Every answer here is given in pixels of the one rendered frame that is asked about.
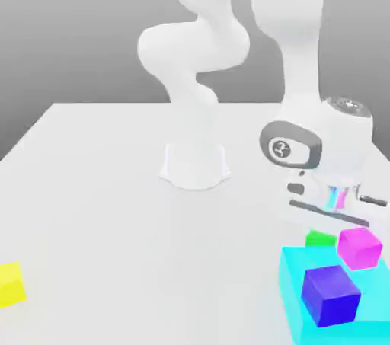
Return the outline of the small yellow cube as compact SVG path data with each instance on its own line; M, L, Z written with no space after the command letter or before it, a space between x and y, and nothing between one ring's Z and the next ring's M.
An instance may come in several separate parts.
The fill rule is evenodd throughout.
M25 302L27 293L19 261L0 265L0 308Z

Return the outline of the small green cube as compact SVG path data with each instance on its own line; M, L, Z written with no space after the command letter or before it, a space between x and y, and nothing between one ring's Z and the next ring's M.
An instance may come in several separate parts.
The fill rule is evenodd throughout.
M305 237L306 247L334 247L337 244L337 236L317 230L310 230Z

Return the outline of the small magenta cube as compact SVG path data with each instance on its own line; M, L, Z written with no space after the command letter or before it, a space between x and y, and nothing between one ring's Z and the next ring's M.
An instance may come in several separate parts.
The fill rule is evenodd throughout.
M352 271L377 267L383 243L367 228L345 229L340 233L337 254Z

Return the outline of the large cyan box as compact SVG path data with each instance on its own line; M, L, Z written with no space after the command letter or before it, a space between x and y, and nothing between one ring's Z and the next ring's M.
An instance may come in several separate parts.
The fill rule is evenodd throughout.
M340 265L362 293L355 320L318 328L302 299L306 270ZM283 247L279 286L294 345L390 345L390 269L351 271L333 247Z

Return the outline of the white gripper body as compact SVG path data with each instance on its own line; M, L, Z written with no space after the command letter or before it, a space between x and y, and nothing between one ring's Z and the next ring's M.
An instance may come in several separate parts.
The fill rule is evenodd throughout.
M326 212L313 204L292 199L281 205L281 218L335 235L344 229L364 227L383 239L383 208L367 203L357 204L351 210Z

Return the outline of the small blue cube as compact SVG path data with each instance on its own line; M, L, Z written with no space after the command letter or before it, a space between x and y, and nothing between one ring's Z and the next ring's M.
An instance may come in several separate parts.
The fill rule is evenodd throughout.
M305 271L301 299L317 327L353 322L361 295L341 265Z

